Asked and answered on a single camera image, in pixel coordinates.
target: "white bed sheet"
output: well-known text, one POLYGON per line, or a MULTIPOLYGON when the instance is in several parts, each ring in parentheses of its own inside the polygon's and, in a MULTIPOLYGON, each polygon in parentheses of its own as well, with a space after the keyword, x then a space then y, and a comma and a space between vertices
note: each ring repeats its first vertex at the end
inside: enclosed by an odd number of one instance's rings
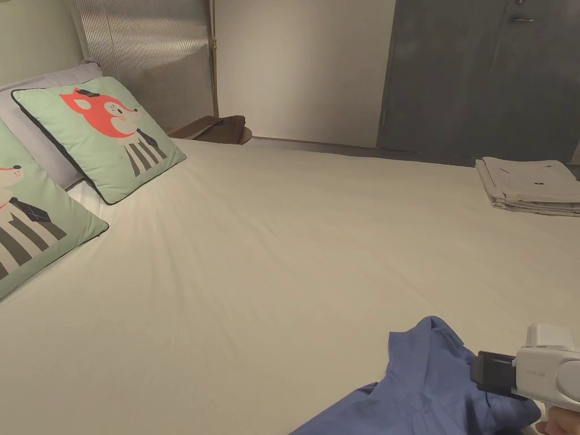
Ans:
POLYGON ((0 433, 287 434, 445 319, 580 339, 580 219, 492 208, 473 168, 179 142, 108 232, 0 303, 0 433))

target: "door handle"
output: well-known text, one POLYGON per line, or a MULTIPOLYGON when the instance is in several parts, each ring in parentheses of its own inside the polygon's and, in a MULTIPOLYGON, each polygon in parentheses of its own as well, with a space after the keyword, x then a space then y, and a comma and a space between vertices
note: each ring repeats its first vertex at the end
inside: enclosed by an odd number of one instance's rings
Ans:
POLYGON ((509 22, 511 24, 530 24, 534 22, 533 18, 524 18, 524 17, 520 17, 519 15, 515 15, 512 18, 510 18, 509 22))

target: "blue fabric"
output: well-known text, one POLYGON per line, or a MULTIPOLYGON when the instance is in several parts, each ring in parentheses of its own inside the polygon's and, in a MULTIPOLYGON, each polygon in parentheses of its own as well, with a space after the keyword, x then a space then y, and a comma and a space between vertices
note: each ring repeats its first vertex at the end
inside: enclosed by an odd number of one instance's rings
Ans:
POLYGON ((440 318, 392 332, 385 378, 363 387, 292 435, 493 435, 540 418, 533 401, 483 393, 473 353, 440 318))

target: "pillowcase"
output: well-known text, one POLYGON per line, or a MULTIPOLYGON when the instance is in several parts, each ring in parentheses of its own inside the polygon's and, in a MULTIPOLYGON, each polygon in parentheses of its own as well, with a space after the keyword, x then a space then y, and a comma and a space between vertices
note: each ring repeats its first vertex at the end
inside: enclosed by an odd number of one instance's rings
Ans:
POLYGON ((107 229, 50 179, 0 121, 0 299, 107 229))
POLYGON ((12 97, 109 205, 185 160, 112 77, 77 86, 15 90, 12 97))
POLYGON ((82 178, 73 165, 55 148, 48 138, 22 113, 12 99, 14 89, 50 88, 74 85, 103 76, 94 61, 85 61, 77 68, 45 74, 40 77, 0 88, 0 118, 24 144, 37 163, 62 188, 67 189, 82 178))

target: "stack of folded sheets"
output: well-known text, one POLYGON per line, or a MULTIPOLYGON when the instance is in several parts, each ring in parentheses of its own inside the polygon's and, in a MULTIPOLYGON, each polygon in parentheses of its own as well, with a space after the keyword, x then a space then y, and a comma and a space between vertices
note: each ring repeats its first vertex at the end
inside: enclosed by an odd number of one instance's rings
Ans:
POLYGON ((484 157, 476 162, 476 168, 494 207, 580 216, 580 182, 561 162, 512 162, 484 157))

